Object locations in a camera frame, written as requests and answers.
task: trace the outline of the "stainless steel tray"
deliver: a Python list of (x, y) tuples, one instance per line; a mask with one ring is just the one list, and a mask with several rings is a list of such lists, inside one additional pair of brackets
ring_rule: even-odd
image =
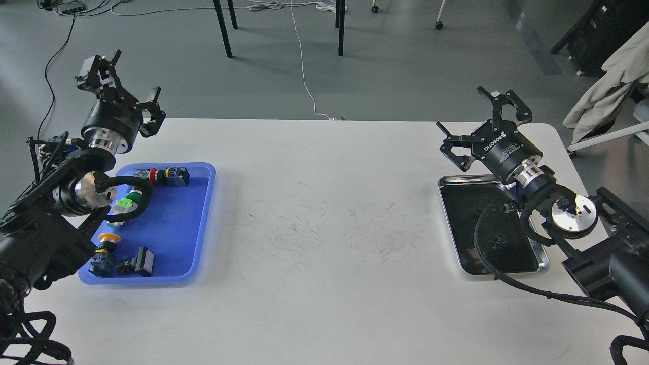
[[(504, 195), (505, 186), (493, 175), (446, 176), (439, 180), (438, 186), (460, 267), (472, 277), (490, 277), (475, 251), (473, 232), (481, 207), (485, 208), (494, 197)], [(491, 250), (492, 263), (506, 273), (544, 272), (550, 267), (548, 255), (541, 244), (523, 233), (518, 217), (514, 212), (503, 212), (502, 217), (496, 217), (503, 224), (492, 231), (506, 245), (481, 247), (485, 252)]]

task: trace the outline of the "blue tray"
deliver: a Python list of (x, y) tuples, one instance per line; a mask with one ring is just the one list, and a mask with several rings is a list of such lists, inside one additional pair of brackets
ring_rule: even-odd
[[(121, 242), (117, 244), (114, 252), (117, 260), (134, 257), (138, 254), (139, 247), (147, 246), (154, 253), (151, 276), (142, 277), (137, 273), (128, 273), (113, 277), (96, 277), (88, 271), (89, 261), (78, 271), (79, 279), (83, 283), (180, 283), (196, 272), (216, 180), (214, 166), (205, 162), (130, 164), (121, 168), (116, 175), (132, 176), (136, 169), (164, 170), (177, 166), (187, 168), (190, 173), (187, 187), (156, 185), (151, 203), (141, 216), (127, 221), (118, 230), (110, 228), (104, 221), (92, 239), (92, 242), (98, 245), (100, 233), (111, 232), (120, 235)], [(127, 185), (117, 187), (118, 198), (128, 192)]]

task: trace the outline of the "table surface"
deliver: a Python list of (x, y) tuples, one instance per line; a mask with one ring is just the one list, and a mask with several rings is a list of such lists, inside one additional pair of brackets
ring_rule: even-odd
[[(445, 125), (467, 134), (479, 123)], [(520, 130), (560, 183), (585, 193), (551, 126)], [(628, 319), (461, 272), (437, 182), (462, 172), (442, 139), (427, 122), (169, 118), (113, 171), (216, 167), (196, 276), (166, 286), (69, 277), (26, 308), (57, 315), (53, 339), (79, 364), (611, 363), (613, 337), (639, 335)], [(577, 246), (604, 237), (597, 227)], [(523, 280), (580, 294), (559, 249), (548, 255), (550, 270)]]

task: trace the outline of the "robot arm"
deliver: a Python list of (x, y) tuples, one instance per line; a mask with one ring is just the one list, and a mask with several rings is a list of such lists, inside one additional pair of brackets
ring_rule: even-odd
[[(138, 132), (155, 135), (165, 118), (157, 101), (160, 88), (145, 103), (122, 88), (114, 68), (120, 54), (89, 58), (77, 76), (77, 86), (97, 96), (82, 139), (69, 139), (65, 132), (49, 141), (28, 140), (32, 149), (40, 145), (43, 168), (39, 171), (32, 151), (36, 178), (0, 220), (0, 353), (10, 344), (30, 344), (26, 359), (35, 360), (40, 353), (67, 349), (47, 339), (54, 316), (25, 314), (23, 299), (32, 288), (45, 290), (87, 262), (96, 249), (91, 238), (103, 220), (130, 220), (149, 204), (153, 187), (148, 181), (106, 175), (115, 166), (115, 155), (131, 150)], [(144, 110), (151, 113), (148, 121)], [(142, 199), (135, 211), (108, 216), (120, 184), (135, 186)], [(64, 216), (87, 218), (74, 227)], [(29, 324), (39, 319), (48, 323), (40, 332)], [(21, 338), (14, 338), (18, 333)], [(58, 353), (66, 357), (69, 350)]]
[[(462, 171), (467, 171), (471, 162), (479, 160), (505, 184), (509, 189), (508, 197), (522, 210), (520, 222), (525, 233), (540, 244), (548, 247), (557, 245), (566, 254), (563, 266), (588, 298), (565, 294), (550, 296), (554, 293), (523, 288), (524, 285), (517, 282), (515, 286), (571, 303), (583, 304), (582, 299), (588, 299), (596, 307), (607, 309), (614, 306), (603, 301), (619, 296), (635, 315), (621, 308), (616, 311), (633, 318), (647, 337), (649, 222), (606, 188), (599, 188), (595, 195), (584, 197), (557, 184), (554, 172), (548, 166), (539, 166), (542, 152), (518, 131), (514, 121), (502, 119), (503, 106), (511, 105), (517, 111), (519, 124), (528, 123), (532, 120), (530, 109), (512, 91), (495, 96), (482, 87), (478, 91), (491, 101), (492, 118), (468, 136), (454, 136), (437, 122), (446, 135), (440, 151)], [(458, 156), (451, 151), (454, 147), (468, 148), (471, 155)], [(542, 227), (549, 238), (531, 228), (529, 218), (533, 211), (545, 219)], [(584, 252), (574, 249), (567, 240), (590, 234), (598, 218), (613, 226), (615, 234)], [(496, 279), (506, 277), (495, 272), (497, 270), (488, 262), (484, 263), (496, 275)], [(624, 336), (616, 338), (611, 347), (613, 358), (616, 359), (617, 353), (621, 357), (622, 346), (636, 346), (636, 342), (625, 340)], [(641, 346), (636, 347), (649, 349), (649, 342), (642, 342)]]

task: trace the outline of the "gray floor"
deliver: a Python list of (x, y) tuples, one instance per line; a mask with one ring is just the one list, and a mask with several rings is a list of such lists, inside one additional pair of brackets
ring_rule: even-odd
[[(306, 81), (319, 111), (347, 120), (481, 121), (491, 110), (475, 91), (483, 85), (515, 90), (534, 121), (553, 125), (568, 145), (572, 132), (561, 122), (595, 79), (577, 77), (565, 50), (556, 56), (547, 51), (588, 2), (450, 1), (444, 29), (437, 31), (440, 3), (378, 0), (380, 12), (373, 14), (370, 0), (349, 0), (344, 57), (336, 53), (332, 13), (296, 8)], [(236, 6), (246, 4), (235, 0)], [(210, 5), (140, 0), (116, 12)], [(290, 10), (239, 9), (237, 17), (239, 30), (228, 30), (232, 60), (225, 56), (213, 10), (77, 18), (69, 45), (49, 70), (57, 104), (44, 135), (79, 133), (94, 96), (78, 91), (73, 77), (86, 58), (117, 48), (123, 51), (117, 65), (123, 85), (141, 98), (161, 86), (160, 104), (170, 117), (319, 118), (302, 85)], [(33, 0), (0, 5), (2, 210), (33, 178), (24, 141), (36, 134), (49, 106), (43, 68), (71, 21), (37, 9)], [(632, 107), (625, 106), (615, 129), (636, 123)], [(647, 145), (627, 137), (580, 151), (574, 164), (591, 193), (606, 186), (649, 216), (647, 152)]]

